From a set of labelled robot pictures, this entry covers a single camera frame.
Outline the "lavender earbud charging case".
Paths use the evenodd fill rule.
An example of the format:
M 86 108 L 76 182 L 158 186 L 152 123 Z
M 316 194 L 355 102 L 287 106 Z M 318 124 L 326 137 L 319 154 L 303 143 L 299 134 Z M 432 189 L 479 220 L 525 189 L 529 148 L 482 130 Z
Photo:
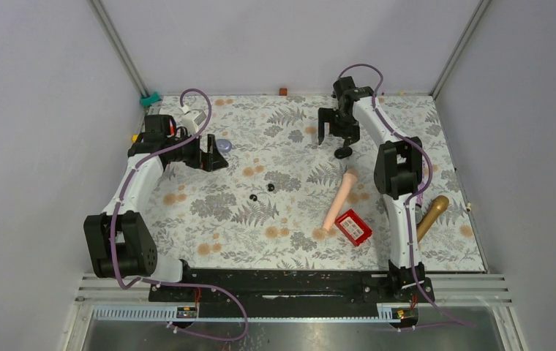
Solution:
M 217 148 L 220 153 L 228 154 L 233 148 L 233 144 L 226 139 L 217 139 L 216 140 Z

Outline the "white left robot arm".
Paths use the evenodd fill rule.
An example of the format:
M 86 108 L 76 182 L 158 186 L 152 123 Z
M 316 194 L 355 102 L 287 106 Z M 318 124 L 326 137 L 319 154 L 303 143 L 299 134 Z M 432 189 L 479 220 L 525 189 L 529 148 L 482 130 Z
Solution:
M 159 254 L 143 218 L 151 193 L 172 162 L 212 172 L 228 167 L 213 134 L 201 147 L 199 131 L 207 123 L 202 110 L 184 112 L 180 122 L 157 114 L 144 118 L 145 129 L 127 152 L 127 169 L 112 200 L 100 214 L 87 216 L 83 230 L 94 274 L 99 278 L 142 277 L 167 282 L 179 301 L 192 296 L 193 278 L 184 261 Z

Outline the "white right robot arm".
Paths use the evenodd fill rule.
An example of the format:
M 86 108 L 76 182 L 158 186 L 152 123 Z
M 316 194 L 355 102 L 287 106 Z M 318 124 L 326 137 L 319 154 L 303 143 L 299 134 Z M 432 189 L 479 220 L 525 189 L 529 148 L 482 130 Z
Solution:
M 333 84 L 336 108 L 318 110 L 318 141 L 326 134 L 340 137 L 342 147 L 334 152 L 337 159 L 349 157 L 351 146 L 365 129 L 377 147 L 373 181 L 386 205 L 391 230 L 391 256 L 388 263 L 388 294 L 406 301 L 423 289 L 424 264 L 416 243 L 416 198 L 422 181 L 422 142 L 407 137 L 376 105 L 370 87 L 358 87 L 351 77 L 338 78 Z

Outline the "black earbud charging case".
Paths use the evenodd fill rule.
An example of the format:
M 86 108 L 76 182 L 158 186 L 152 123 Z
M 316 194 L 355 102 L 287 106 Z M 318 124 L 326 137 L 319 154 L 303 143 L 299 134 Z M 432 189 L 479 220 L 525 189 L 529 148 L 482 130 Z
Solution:
M 351 156 L 352 154 L 353 154 L 353 149 L 351 147 L 338 148 L 334 152 L 334 156 L 337 159 L 345 159 L 345 158 Z

